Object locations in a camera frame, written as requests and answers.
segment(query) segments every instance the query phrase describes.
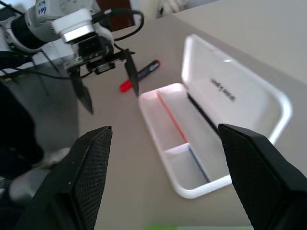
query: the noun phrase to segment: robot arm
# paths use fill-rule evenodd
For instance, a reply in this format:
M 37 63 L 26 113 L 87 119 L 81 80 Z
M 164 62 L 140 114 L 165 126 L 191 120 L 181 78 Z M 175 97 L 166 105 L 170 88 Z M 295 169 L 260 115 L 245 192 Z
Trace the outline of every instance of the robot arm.
M 139 14 L 141 24 L 131 34 L 114 39 L 112 33 L 100 22 L 118 14 Z M 75 47 L 75 58 L 64 63 L 77 97 L 93 113 L 88 90 L 82 84 L 80 67 L 85 65 L 90 73 L 101 74 L 115 68 L 115 62 L 126 61 L 125 68 L 138 96 L 138 73 L 131 57 L 133 52 L 120 48 L 114 53 L 114 41 L 134 35 L 144 25 L 144 16 L 130 9 L 100 11 L 96 0 L 36 0 L 26 13 L 8 18 L 4 27 L 6 42 L 18 53 L 34 55 L 41 47 L 61 38 Z

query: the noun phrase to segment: black cable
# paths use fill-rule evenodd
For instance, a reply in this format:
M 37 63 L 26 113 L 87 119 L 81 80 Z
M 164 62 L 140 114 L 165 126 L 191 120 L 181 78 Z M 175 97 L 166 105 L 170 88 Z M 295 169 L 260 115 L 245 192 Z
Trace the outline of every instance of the black cable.
M 21 74 L 24 74 L 24 73 L 33 73 L 33 74 L 39 74 L 39 75 L 44 76 L 44 77 L 58 79 L 58 80 L 71 80 L 71 78 L 56 77 L 56 76 L 52 76 L 52 75 L 49 75 L 49 74 L 45 74 L 45 73 L 41 73 L 41 72 L 37 72 L 37 71 L 31 71 L 31 70 L 27 70 L 27 69 L 19 69 L 19 68 L 11 68 L 11 69 L 17 70 L 18 72 L 17 73 L 8 74 L 9 76 L 10 75 L 15 75 L 15 74 L 21 75 Z
M 121 48 L 119 45 L 117 45 L 116 43 L 114 43 L 114 46 L 118 49 L 118 50 L 120 50 L 120 51 L 124 51 L 124 49 L 123 48 Z
M 0 69 L 17 68 L 30 61 L 29 55 L 13 51 L 0 51 Z
M 9 78 L 17 77 L 17 76 L 25 74 L 25 73 L 32 73 L 32 74 L 39 74 L 41 76 L 48 77 L 48 78 L 53 78 L 53 79 L 57 79 L 57 80 L 71 80 L 71 78 L 52 76 L 52 75 L 41 73 L 41 72 L 38 72 L 38 71 L 31 71 L 31 70 L 20 69 L 20 68 L 11 68 L 11 69 L 14 69 L 14 70 L 16 70 L 18 72 L 6 74 L 7 77 L 9 77 Z M 83 76 L 81 76 L 81 78 L 86 78 L 87 76 L 91 75 L 92 73 L 93 72 L 88 72 L 87 74 L 84 74 Z
M 8 74 L 5 70 L 3 70 L 3 69 L 0 69 L 0 70 L 1 70 L 1 72 L 4 73 L 5 75 Z
M 59 68 L 53 63 L 53 61 L 51 61 L 51 59 L 47 56 L 47 54 L 41 49 L 40 52 L 45 56 L 45 58 L 47 58 L 48 62 L 52 65 L 52 67 L 54 68 L 54 70 L 61 76 L 61 71 L 59 70 Z
M 36 71 L 38 71 L 38 67 L 37 67 L 36 63 L 34 62 L 33 56 L 30 56 L 30 57 L 31 57 L 31 61 L 32 61 L 32 63 L 33 63 L 34 68 L 36 69 Z M 46 86 L 44 80 L 42 79 L 42 76 L 40 76 L 39 74 L 36 74 L 36 75 L 37 75 L 37 78 L 38 78 L 38 80 L 39 80 L 39 83 L 41 84 L 42 88 L 43 88 L 44 91 L 45 91 L 45 94 L 46 94 L 46 95 L 49 95 L 48 88 L 47 88 L 47 86 Z
M 130 34 L 127 34 L 125 36 L 115 38 L 114 41 L 121 41 L 121 40 L 126 39 L 130 36 L 133 36 L 143 28 L 144 23 L 145 23 L 144 14 L 141 11 L 136 11 L 136 10 L 132 10 L 132 9 L 129 9 L 129 8 L 111 8 L 109 10 L 102 11 L 102 12 L 99 12 L 97 14 L 94 14 L 93 19 L 92 19 L 92 23 L 93 24 L 99 23 L 103 20 L 112 18 L 112 17 L 117 16 L 119 14 L 140 15 L 141 16 L 141 23 L 135 31 L 133 31 Z
M 17 14 L 20 14 L 20 15 L 23 15 L 23 14 L 24 14 L 24 13 L 22 13 L 21 11 L 19 11 L 19 10 L 17 10 L 16 8 L 10 6 L 9 4 L 6 4 L 6 3 L 3 2 L 3 1 L 0 1 L 0 4 L 1 4 L 2 6 L 5 6 L 5 7 L 9 8 L 9 9 L 10 9 L 11 11 L 13 11 L 14 13 L 17 13 Z

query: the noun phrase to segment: beige table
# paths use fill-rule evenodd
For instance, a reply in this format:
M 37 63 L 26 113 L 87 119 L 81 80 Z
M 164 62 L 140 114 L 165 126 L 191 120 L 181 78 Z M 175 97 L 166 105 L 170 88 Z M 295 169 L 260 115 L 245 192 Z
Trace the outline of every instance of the beige table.
M 199 17 L 202 12 L 210 13 L 210 10 L 206 11 L 206 6 L 203 7 L 203 10 L 196 8 L 195 11 L 187 11 L 186 14 L 187 17 L 193 19 L 193 12 Z M 205 14 L 201 20 L 206 25 L 213 24 L 210 27 L 212 29 L 210 32 L 213 33 L 216 21 L 205 22 Z M 198 29 L 201 27 L 200 22 L 195 24 Z M 198 34 L 247 65 L 289 96 L 293 102 L 294 115 L 277 143 L 277 148 L 307 175 L 304 136 L 301 137 L 307 134 L 305 131 L 307 125 L 304 123 L 307 107 L 300 106 L 305 104 L 304 98 L 307 98 L 306 86 L 289 77 L 287 73 L 241 52 L 238 47 L 233 48 L 221 42 L 220 40 L 227 42 L 227 36 L 221 35 L 223 29 L 217 28 L 220 40 L 198 29 L 182 22 L 177 16 L 171 16 L 148 22 L 139 34 L 120 42 L 122 47 L 129 47 L 137 52 L 134 60 L 139 69 L 154 59 L 162 62 L 159 70 L 140 83 L 140 91 L 146 92 L 167 84 L 181 82 L 184 39 L 189 34 Z M 240 30 L 234 25 L 233 29 L 228 28 L 225 34 L 233 37 L 232 33 L 238 32 Z M 249 47 L 248 40 L 245 40 L 246 37 L 246 34 L 242 34 L 241 42 Z M 254 47 L 256 45 L 250 44 L 253 49 L 262 50 L 262 47 Z M 225 187 L 195 200 L 183 199 L 175 193 L 138 109 L 135 95 L 132 91 L 126 94 L 118 91 L 118 86 L 126 78 L 123 64 L 119 64 L 115 70 L 100 76 L 92 75 L 84 80 L 93 99 L 94 115 L 90 115 L 79 106 L 80 134 L 102 126 L 112 126 L 114 132 L 106 188 L 95 229 L 140 230 L 147 225 L 249 225 L 249 220 L 233 186 Z

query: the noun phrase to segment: red marker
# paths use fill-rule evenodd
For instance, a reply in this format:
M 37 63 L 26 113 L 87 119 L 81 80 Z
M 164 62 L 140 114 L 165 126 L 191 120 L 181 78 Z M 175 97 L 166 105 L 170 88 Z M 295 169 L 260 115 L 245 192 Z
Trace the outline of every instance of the red marker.
M 142 70 L 139 71 L 138 73 L 138 79 L 139 82 L 141 80 L 143 80 L 144 78 L 146 78 L 150 73 L 154 72 L 157 68 L 159 68 L 161 65 L 159 60 L 155 60 L 152 63 L 150 63 L 148 66 L 146 66 L 145 68 L 143 68 Z M 122 83 L 119 87 L 119 90 L 122 92 L 126 92 L 127 90 L 129 90 L 132 87 L 132 83 L 130 80 L 125 81 L 124 83 Z
M 161 102 L 162 106 L 164 107 L 164 109 L 166 110 L 168 116 L 171 118 L 172 122 L 174 123 L 176 129 L 178 130 L 178 132 L 180 133 L 182 139 L 184 139 L 184 141 L 186 143 L 188 143 L 188 139 L 186 138 L 186 136 L 184 135 L 184 132 L 182 131 L 180 125 L 177 123 L 175 117 L 173 116 L 172 112 L 170 111 L 170 109 L 168 108 L 167 104 L 165 103 L 165 101 L 163 100 L 161 94 L 159 93 L 159 91 L 157 91 L 157 97 L 159 99 L 159 101 Z

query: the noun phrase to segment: white wall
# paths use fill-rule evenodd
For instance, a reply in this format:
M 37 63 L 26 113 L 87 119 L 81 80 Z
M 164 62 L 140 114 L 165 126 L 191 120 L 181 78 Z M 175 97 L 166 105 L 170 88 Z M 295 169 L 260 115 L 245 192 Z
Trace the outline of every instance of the white wall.
M 201 6 L 217 0 L 189 0 L 188 8 Z M 141 10 L 146 20 L 156 19 L 159 0 L 130 0 L 133 9 Z

